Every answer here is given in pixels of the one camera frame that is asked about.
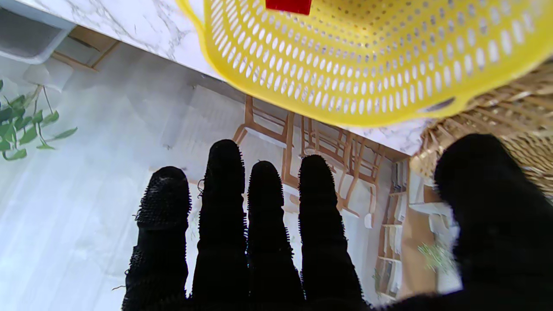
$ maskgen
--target wooden chair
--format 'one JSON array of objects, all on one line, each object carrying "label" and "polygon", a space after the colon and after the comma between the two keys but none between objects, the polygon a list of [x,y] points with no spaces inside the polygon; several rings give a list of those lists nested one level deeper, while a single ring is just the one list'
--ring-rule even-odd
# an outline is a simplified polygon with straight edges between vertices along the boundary
[{"label": "wooden chair", "polygon": [[353,192],[353,188],[357,184],[358,178],[353,176],[346,197],[342,197],[341,190],[344,186],[343,182],[346,175],[350,174],[351,145],[354,134],[345,129],[324,125],[322,126],[317,121],[310,118],[301,118],[301,156],[305,157],[311,154],[322,156],[330,165],[333,173],[337,170],[342,172],[340,182],[338,183],[337,208],[343,210],[357,218],[359,214],[348,208],[349,200]]},{"label": "wooden chair", "polygon": [[[369,146],[370,140],[355,135],[352,142],[351,156],[349,157],[349,173],[354,179],[360,179],[369,185],[369,191],[371,193],[371,202],[369,203],[369,213],[374,214],[377,207],[377,193],[378,193],[378,170],[382,159],[384,158],[384,146],[378,144],[377,150],[374,151]],[[372,158],[363,157],[367,156],[368,152],[372,152],[374,155]]]},{"label": "wooden chair", "polygon": [[[259,123],[256,123],[256,121],[254,120],[254,115],[268,121],[276,128],[282,128],[282,130],[274,131],[260,125]],[[265,141],[273,143],[274,145],[286,148],[286,134],[288,133],[289,128],[289,117],[290,114],[286,117],[286,119],[282,119],[277,116],[271,115],[270,113],[260,108],[255,107],[253,104],[253,97],[246,95],[246,111],[244,114],[244,124],[238,127],[232,140],[240,145],[240,143],[242,143],[242,141],[244,140],[246,134],[251,133]]]}]

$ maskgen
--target shelf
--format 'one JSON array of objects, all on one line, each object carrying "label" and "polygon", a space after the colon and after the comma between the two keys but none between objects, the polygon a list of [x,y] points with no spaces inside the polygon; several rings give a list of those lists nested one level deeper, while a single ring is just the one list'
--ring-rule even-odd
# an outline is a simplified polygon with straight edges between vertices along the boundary
[{"label": "shelf", "polygon": [[392,259],[392,258],[388,258],[388,257],[378,256],[378,258],[380,258],[380,259],[382,259],[382,260],[387,260],[387,261],[401,262],[401,260]]},{"label": "shelf", "polygon": [[390,300],[398,300],[397,298],[392,297],[392,296],[390,296],[390,295],[388,295],[388,294],[386,294],[386,293],[379,292],[379,291],[376,291],[376,292],[377,292],[378,294],[380,294],[380,295],[382,295],[382,296],[384,296],[384,297],[390,299]]},{"label": "shelf", "polygon": [[390,193],[390,196],[396,196],[396,195],[400,195],[400,194],[404,194],[404,193],[407,193],[407,190],[406,191]]}]

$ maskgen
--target chair backrest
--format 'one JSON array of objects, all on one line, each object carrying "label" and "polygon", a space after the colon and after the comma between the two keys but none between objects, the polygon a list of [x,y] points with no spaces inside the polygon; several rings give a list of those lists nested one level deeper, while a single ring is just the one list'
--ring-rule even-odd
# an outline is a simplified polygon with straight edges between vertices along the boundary
[{"label": "chair backrest", "polygon": [[359,165],[359,179],[367,183],[378,182],[378,170],[385,154],[385,147],[378,144],[376,151],[369,146],[369,140],[355,135],[352,140],[351,155],[349,157],[349,173],[354,174],[356,165]]},{"label": "chair backrest", "polygon": [[353,133],[302,117],[301,134],[302,157],[319,154],[329,165],[348,170]]}]

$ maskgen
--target chair leg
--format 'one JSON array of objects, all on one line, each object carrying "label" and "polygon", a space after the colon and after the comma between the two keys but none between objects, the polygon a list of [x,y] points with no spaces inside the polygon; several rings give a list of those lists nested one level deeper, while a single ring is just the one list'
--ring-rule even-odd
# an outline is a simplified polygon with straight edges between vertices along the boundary
[{"label": "chair leg", "polygon": [[240,142],[244,139],[244,136],[246,135],[246,134],[244,134],[245,131],[246,131],[246,129],[245,129],[244,124],[240,125],[238,127],[238,129],[236,130],[236,133],[234,133],[234,137],[232,138],[232,140],[236,144],[240,145]]}]

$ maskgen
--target marble surface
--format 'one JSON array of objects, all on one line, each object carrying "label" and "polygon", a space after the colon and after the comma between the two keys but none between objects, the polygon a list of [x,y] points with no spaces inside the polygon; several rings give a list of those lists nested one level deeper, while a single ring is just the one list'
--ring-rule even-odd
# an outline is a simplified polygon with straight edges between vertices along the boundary
[{"label": "marble surface", "polygon": [[[17,0],[213,77],[193,23],[174,0]],[[349,128],[406,154],[415,153],[425,120],[372,129]]]}]

